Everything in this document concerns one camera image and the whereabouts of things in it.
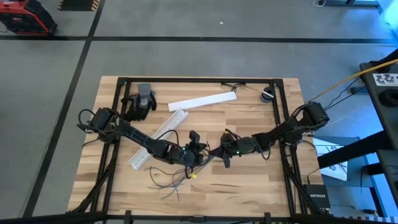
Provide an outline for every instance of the robotic arm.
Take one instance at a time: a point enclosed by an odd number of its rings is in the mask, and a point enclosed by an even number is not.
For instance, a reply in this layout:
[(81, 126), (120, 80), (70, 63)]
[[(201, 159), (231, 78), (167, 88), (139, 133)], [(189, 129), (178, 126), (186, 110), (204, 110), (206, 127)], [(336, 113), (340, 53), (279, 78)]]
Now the robotic arm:
[[(301, 111), (303, 111), (303, 118), (298, 120), (297, 115)], [(222, 158), (225, 167), (228, 168), (229, 158), (233, 156), (266, 152), (277, 140), (287, 145), (296, 144), (301, 141), (304, 132), (316, 131), (324, 127), (329, 120), (320, 103), (308, 103), (299, 106), (285, 122), (267, 133), (257, 133), (251, 137), (241, 138), (226, 129), (221, 137), (220, 147), (210, 151), (210, 155)]]
[(203, 155), (200, 152), (207, 147), (206, 144), (199, 143), (200, 137), (194, 131), (190, 131), (191, 142), (184, 147), (166, 140), (152, 139), (132, 127), (129, 122), (120, 119), (119, 113), (109, 108), (98, 109), (88, 124), (80, 123), (77, 126), (85, 132), (97, 133), (98, 139), (108, 144), (113, 144), (124, 136), (146, 148), (154, 158), (168, 164), (180, 164), (185, 167), (200, 165), (203, 162)]

